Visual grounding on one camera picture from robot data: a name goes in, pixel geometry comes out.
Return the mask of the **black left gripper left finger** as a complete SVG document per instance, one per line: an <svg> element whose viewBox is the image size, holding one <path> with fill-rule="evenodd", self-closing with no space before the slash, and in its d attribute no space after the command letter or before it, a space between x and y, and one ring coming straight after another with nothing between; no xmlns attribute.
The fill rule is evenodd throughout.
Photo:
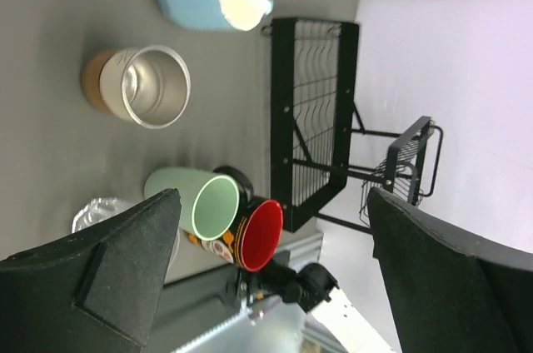
<svg viewBox="0 0 533 353"><path fill-rule="evenodd" d="M167 189L1 262L3 352L139 352L148 343L181 214Z"/></svg>

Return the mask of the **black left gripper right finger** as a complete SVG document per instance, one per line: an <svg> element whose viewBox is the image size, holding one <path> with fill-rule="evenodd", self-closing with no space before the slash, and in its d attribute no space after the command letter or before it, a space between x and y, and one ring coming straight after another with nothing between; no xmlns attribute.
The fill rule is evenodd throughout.
<svg viewBox="0 0 533 353"><path fill-rule="evenodd" d="M530 352L532 255L373 188L367 210L404 352Z"/></svg>

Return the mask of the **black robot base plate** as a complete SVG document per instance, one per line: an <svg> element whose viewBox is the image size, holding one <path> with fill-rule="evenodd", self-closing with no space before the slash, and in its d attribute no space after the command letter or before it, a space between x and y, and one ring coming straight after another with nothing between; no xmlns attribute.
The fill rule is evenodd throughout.
<svg viewBox="0 0 533 353"><path fill-rule="evenodd" d="M239 281L242 271L225 265L166 284L157 308L156 326L191 316L196 309L221 308L224 315L236 314L241 300Z"/></svg>

